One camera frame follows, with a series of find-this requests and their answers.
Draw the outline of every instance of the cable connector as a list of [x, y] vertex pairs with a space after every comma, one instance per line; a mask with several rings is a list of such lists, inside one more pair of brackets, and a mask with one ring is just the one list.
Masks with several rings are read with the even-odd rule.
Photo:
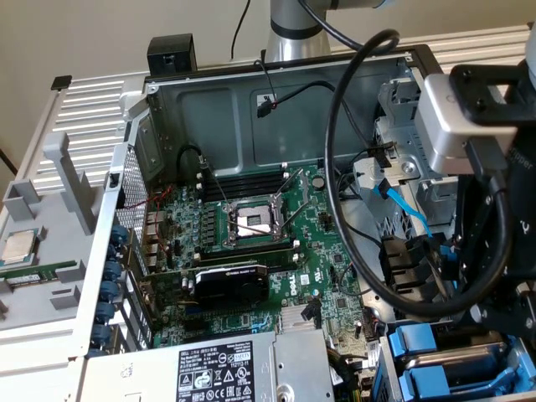
[[472, 137], [466, 144], [466, 154], [475, 178], [488, 186], [491, 195], [507, 187], [508, 163], [495, 137]]
[[265, 100], [257, 107], [257, 118], [262, 119], [268, 116], [275, 109], [275, 104], [271, 100]]
[[405, 199], [401, 197], [400, 194], [398, 194], [394, 190], [394, 188], [391, 187], [387, 178], [384, 178], [384, 180], [382, 180], [382, 182], [378, 186], [374, 187], [373, 191], [377, 195], [380, 195], [383, 199], [387, 199], [387, 198], [393, 199], [393, 201], [395, 201], [408, 215], [415, 216], [422, 223], [428, 237], [432, 237], [432, 232], [430, 230], [430, 227], [428, 226], [426, 217], [423, 214], [421, 214], [419, 211], [413, 209], [405, 201]]
[[199, 155], [199, 168], [204, 170], [207, 168], [207, 159], [203, 155]]

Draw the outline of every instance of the metal frame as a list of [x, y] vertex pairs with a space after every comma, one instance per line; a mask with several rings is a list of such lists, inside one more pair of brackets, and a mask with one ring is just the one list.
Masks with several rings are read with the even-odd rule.
[[[441, 35], [437, 37], [416, 39], [415, 42], [430, 42], [432, 51], [435, 50], [436, 58], [442, 62], [441, 67], [445, 72], [451, 68], [452, 64], [457, 64], [463, 61], [475, 61], [487, 64], [487, 63], [502, 63], [516, 64], [523, 58], [524, 46], [521, 44], [528, 38], [528, 30], [526, 27], [512, 27], [502, 30], [492, 30], [476, 33], [460, 33], [455, 35]], [[403, 42], [403, 44], [412, 44], [411, 41]], [[343, 54], [348, 50], [335, 49], [334, 63], [344, 64], [348, 62], [348, 54]], [[208, 65], [199, 73], [199, 78], [202, 75], [214, 75], [221, 74], [223, 70], [230, 72], [229, 67], [233, 66], [233, 72], [239, 72], [240, 66], [248, 70], [253, 75], [261, 75], [259, 71], [251, 71], [251, 64], [253, 60], [242, 60], [233, 64], [223, 65]], [[415, 64], [421, 63], [423, 60], [414, 60]], [[273, 73], [277, 74], [277, 69], [283, 67], [283, 65], [274, 64], [271, 65], [271, 69], [274, 69]], [[284, 67], [299, 69], [302, 67], [300, 62], [293, 64], [286, 64]], [[419, 65], [416, 65], [412, 70], [418, 70]], [[39, 181], [39, 166], [43, 165], [43, 156], [41, 148], [46, 137], [46, 134], [51, 131], [59, 131], [65, 128], [65, 117], [67, 119], [80, 118], [84, 123], [79, 121], [71, 121], [70, 130], [74, 130], [73, 138], [81, 136], [79, 138], [86, 141], [85, 144], [89, 144], [86, 149], [79, 151], [88, 152], [87, 157], [98, 154], [99, 148], [90, 148], [101, 140], [100, 128], [103, 126], [101, 123], [103, 119], [117, 118], [117, 123], [107, 122], [105, 127], [108, 127], [110, 131], [115, 133], [115, 137], [121, 137], [124, 133], [126, 125], [123, 121], [124, 117], [130, 116], [106, 116], [106, 112], [99, 111], [107, 107], [113, 107], [114, 111], [111, 114], [116, 113], [117, 107], [122, 112], [127, 110], [135, 101], [139, 101], [142, 89], [145, 82], [145, 77], [148, 74], [146, 71], [124, 74], [124, 75], [110, 75], [105, 77], [96, 77], [91, 79], [73, 80], [68, 90], [53, 91], [44, 108], [44, 113], [39, 119], [37, 128], [33, 134], [32, 140], [28, 145], [28, 150], [21, 163], [20, 169], [16, 179], [32, 178], [40, 193], [46, 191], [56, 191], [59, 187], [39, 186], [39, 183], [49, 183]], [[106, 95], [111, 93], [116, 94], [113, 98], [106, 98]], [[80, 102], [80, 107], [77, 115], [60, 116], [62, 107], [65, 106], [65, 100], [67, 97], [81, 97], [81, 98], [93, 98], [88, 100], [87, 104], [82, 105], [84, 102]], [[102, 105], [105, 100], [113, 99], [114, 103], [108, 103], [106, 106]], [[136, 132], [134, 126], [139, 123], [139, 118], [134, 119], [132, 122], [131, 132]], [[86, 134], [80, 134], [78, 129], [72, 127], [82, 126], [81, 130], [92, 131]], [[115, 146], [113, 156], [108, 156], [109, 162], [104, 161], [102, 169], [108, 170], [107, 163], [110, 164], [111, 173], [119, 173], [120, 183], [122, 180], [122, 164], [128, 152], [129, 144], [122, 142]], [[105, 180], [105, 174], [102, 177], [96, 178], [92, 185], [102, 185]], [[54, 181], [54, 175], [50, 178], [51, 182]], [[62, 383], [69, 384], [66, 387], [64, 393], [65, 400], [77, 400], [80, 395], [80, 385], [85, 372], [86, 361], [81, 358], [87, 353], [89, 345], [89, 336], [91, 326], [93, 324], [93, 316], [96, 304], [96, 295], [98, 294], [99, 285], [102, 276], [102, 261], [104, 261], [106, 255], [107, 242], [111, 230], [111, 226], [114, 223], [115, 216], [111, 211], [115, 210], [117, 196], [119, 188], [110, 188], [107, 184], [106, 193], [104, 195], [101, 211], [102, 214], [99, 217], [97, 226], [95, 229], [95, 238], [92, 250], [90, 263], [87, 267], [86, 286], [82, 292], [79, 305], [79, 314], [76, 319], [67, 320], [63, 322], [51, 322], [47, 324], [40, 324], [32, 327], [17, 328], [0, 332], [0, 347], [3, 351], [3, 359], [0, 362], [0, 373], [21, 373], [20, 370], [36, 370], [37, 372], [54, 370], [54, 375], [66, 375], [68, 378], [62, 377]], [[7, 210], [3, 209], [0, 213], [0, 229], [3, 229], [7, 221]], [[54, 343], [57, 345], [56, 349], [50, 349], [49, 345]], [[21, 359], [21, 348], [32, 350], [31, 356], [28, 356], [27, 360]], [[526, 396], [534, 396], [536, 393], [527, 394]], [[502, 397], [500, 400], [519, 400], [521, 394], [509, 395]]]

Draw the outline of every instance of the warning label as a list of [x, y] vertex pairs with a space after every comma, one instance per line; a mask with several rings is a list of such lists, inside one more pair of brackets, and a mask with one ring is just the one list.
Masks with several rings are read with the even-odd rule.
[[177, 402], [254, 400], [252, 342], [185, 350], [178, 354]]

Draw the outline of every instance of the black cable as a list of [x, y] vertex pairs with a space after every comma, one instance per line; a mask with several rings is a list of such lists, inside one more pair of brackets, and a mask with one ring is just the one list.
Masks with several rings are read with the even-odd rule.
[[275, 109], [277, 107], [276, 90], [274, 90], [274, 86], [271, 83], [271, 78], [270, 78], [270, 75], [268, 74], [268, 70], [266, 69], [265, 62], [262, 61], [261, 59], [258, 59], [258, 60], [255, 60], [253, 65], [259, 65], [262, 68], [262, 70], [264, 71], [265, 76], [268, 79], [268, 84], [270, 84], [271, 94], [274, 97], [274, 101], [272, 102], [272, 104], [273, 104], [272, 109]]
[[198, 154], [199, 157], [203, 156], [203, 153], [201, 152], [201, 149], [197, 145], [186, 144], [186, 145], [183, 145], [182, 147], [180, 147], [179, 150], [178, 150], [178, 153], [177, 153], [177, 161], [175, 162], [176, 168], [177, 168], [177, 178], [178, 178], [178, 171], [179, 171], [180, 166], [181, 166], [181, 159], [183, 158], [184, 153], [186, 151], [189, 151], [189, 150], [195, 151]]
[[[306, 2], [306, 0], [298, 0], [300, 5], [303, 7], [303, 9], [309, 14], [309, 16], [314, 19], [318, 25], [320, 25], [324, 30], [332, 35], [336, 40], [338, 40], [341, 44], [344, 44], [348, 46], [350, 49], [355, 50], [358, 52], [363, 48], [362, 44], [359, 44], [355, 42], [353, 39], [350, 39], [345, 34], [341, 33], [340, 31], [336, 30], [333, 26], [331, 26], [329, 23], [327, 23], [324, 19], [322, 19], [318, 14], [315, 13], [315, 10], [312, 9], [312, 7]], [[385, 44], [383, 46], [377, 46], [375, 49], [371, 50], [368, 55], [374, 56], [379, 54], [386, 54], [396, 48], [396, 46], [399, 44], [399, 38], [389, 38], [387, 39], [389, 41], [388, 44]]]
[[235, 44], [236, 44], [236, 38], [238, 37], [238, 32], [240, 32], [240, 28], [242, 28], [242, 23], [244, 22], [245, 15], [248, 13], [248, 9], [250, 8], [251, 0], [248, 0], [248, 2], [245, 4], [244, 12], [242, 13], [242, 17], [240, 17], [240, 21], [238, 22], [238, 26], [236, 27], [236, 30], [234, 31], [234, 37], [233, 37], [233, 43], [231, 44], [231, 60], [235, 58]]
[[377, 245], [380, 249], [382, 248], [382, 243], [379, 240], [376, 240], [374, 237], [372, 237], [369, 234], [366, 234], [362, 232], [361, 230], [355, 229], [352, 225], [350, 225], [348, 222], [346, 223], [347, 227], [352, 230], [356, 235], [359, 235], [369, 241], [372, 241], [375, 245]]
[[344, 269], [343, 273], [338, 277], [338, 290], [340, 290], [340, 292], [343, 295], [350, 296], [350, 297], [361, 297], [362, 295], [366, 295], [367, 293], [372, 291], [372, 289], [369, 288], [369, 289], [365, 289], [364, 291], [361, 291], [359, 293], [352, 293], [351, 291], [347, 291], [346, 289], [344, 289], [344, 287], [343, 287], [343, 279], [344, 279], [344, 276], [346, 275], [346, 273], [348, 271], [350, 271], [350, 268], [352, 268], [352, 264], [347, 266]]
[[363, 149], [360, 153], [358, 153], [355, 157], [352, 158], [352, 160], [350, 161], [349, 163], [349, 167], [348, 168], [352, 168], [352, 165], [359, 159], [359, 157], [361, 155], [363, 155], [364, 153], [366, 153], [368, 151], [368, 149]]
[[367, 360], [367, 356], [362, 356], [359, 354], [343, 354], [341, 355], [341, 358], [361, 358], [362, 360]]
[[350, 369], [346, 359], [341, 356], [335, 349], [327, 348], [327, 361], [333, 367], [335, 372], [343, 379], [344, 384], [350, 391], [359, 389], [358, 381]]
[[450, 299], [449, 301], [438, 303], [417, 303], [402, 297], [392, 289], [384, 286], [384, 284], [372, 272], [367, 262], [361, 256], [361, 253], [353, 242], [352, 236], [350, 235], [346, 221], [343, 217], [343, 210], [341, 208], [341, 203], [338, 199], [337, 193], [337, 180], [335, 178], [335, 172], [333, 171], [335, 166], [333, 156], [335, 142], [334, 137], [335, 130], [337, 128], [338, 112], [344, 97], [344, 92], [348, 88], [353, 74], [363, 63], [365, 58], [367, 58], [372, 51], [380, 46], [384, 41], [396, 40], [398, 37], [399, 33], [393, 29], [386, 29], [374, 35], [363, 46], [363, 48], [356, 53], [352, 61], [350, 61], [347, 69], [344, 71], [343, 77], [339, 81], [337, 90], [335, 91], [335, 95], [332, 99], [326, 133], [324, 161], [326, 170], [327, 196], [332, 207], [334, 224], [337, 227], [341, 240], [347, 249], [350, 260], [353, 262], [353, 265], [358, 269], [358, 272], [363, 276], [372, 290], [392, 307], [406, 314], [417, 317], [445, 317], [465, 311], [467, 308], [477, 304], [492, 291], [492, 289], [501, 279], [504, 266], [506, 265], [510, 250], [512, 248], [512, 219], [508, 211], [508, 199], [504, 188], [494, 192], [497, 208], [498, 238], [495, 255], [493, 256], [492, 262], [486, 271], [478, 277], [478, 279], [467, 291]]
[[[304, 86], [298, 88], [297, 90], [294, 90], [294, 91], [282, 96], [279, 99], [276, 99], [276, 102], [271, 102], [271, 103], [266, 102], [266, 103], [260, 105], [259, 110], [257, 111], [257, 116], [264, 117], [269, 113], [269, 111], [266, 111], [267, 113], [259, 114], [259, 111], [262, 111], [263, 107], [270, 107], [270, 109], [275, 109], [276, 106], [278, 106], [281, 103], [284, 103], [284, 102], [292, 99], [296, 95], [300, 95], [304, 90], [308, 90], [309, 88], [312, 88], [313, 86], [321, 86], [323, 88], [329, 89], [331, 92], [335, 92], [335, 87], [332, 84], [330, 84], [329, 82], [322, 81], [322, 80], [313, 81], [313, 82], [310, 82], [309, 84], [305, 84]], [[352, 126], [353, 130], [358, 135], [358, 137], [361, 139], [361, 141], [365, 144], [366, 148], [369, 148], [370, 147], [369, 141], [367, 140], [367, 138], [365, 138], [365, 135], [359, 129], [358, 123], [356, 123], [356, 121], [354, 120], [354, 118], [352, 116], [352, 112], [350, 111], [350, 107], [348, 106], [348, 104], [346, 103], [345, 100], [343, 100], [343, 108], [344, 108], [344, 111], [346, 113], [346, 116], [348, 117], [348, 121], [350, 122], [350, 126]]]
[[0, 149], [0, 159], [3, 160], [3, 162], [6, 164], [6, 166], [8, 167], [8, 169], [11, 171], [11, 173], [13, 173], [13, 175], [17, 176], [17, 173], [18, 173], [18, 170], [17, 168], [15, 167], [15, 165], [13, 165], [13, 162], [11, 162], [11, 160], [8, 158], [8, 156], [3, 152], [2, 149]]

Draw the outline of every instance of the ventilation grille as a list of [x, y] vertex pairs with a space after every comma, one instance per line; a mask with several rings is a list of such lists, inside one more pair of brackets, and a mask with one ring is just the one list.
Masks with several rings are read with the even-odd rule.
[[383, 221], [377, 222], [376, 225], [381, 237], [396, 236], [409, 240], [414, 235], [411, 217], [402, 209], [397, 209], [392, 218], [385, 217]]
[[389, 392], [387, 390], [387, 384], [384, 379], [382, 379], [382, 384], [378, 392], [378, 402], [389, 402]]
[[[69, 154], [78, 173], [92, 187], [103, 184], [110, 170], [114, 146], [124, 141], [125, 122], [120, 98], [125, 81], [117, 78], [74, 81], [65, 90], [61, 105], [48, 130], [69, 136]], [[42, 156], [33, 185], [38, 192], [63, 188], [52, 161]]]
[[[134, 148], [130, 148], [126, 155], [123, 191], [125, 192], [126, 208], [117, 210], [117, 218], [119, 219], [119, 223], [126, 228], [134, 229], [137, 238], [142, 240], [145, 215], [147, 211], [147, 203], [143, 202], [147, 200], [148, 194], [145, 188], [145, 183], [143, 182], [142, 172], [140, 171], [140, 165], [137, 162]], [[140, 258], [141, 256], [137, 256], [138, 260], [143, 260], [143, 258]]]

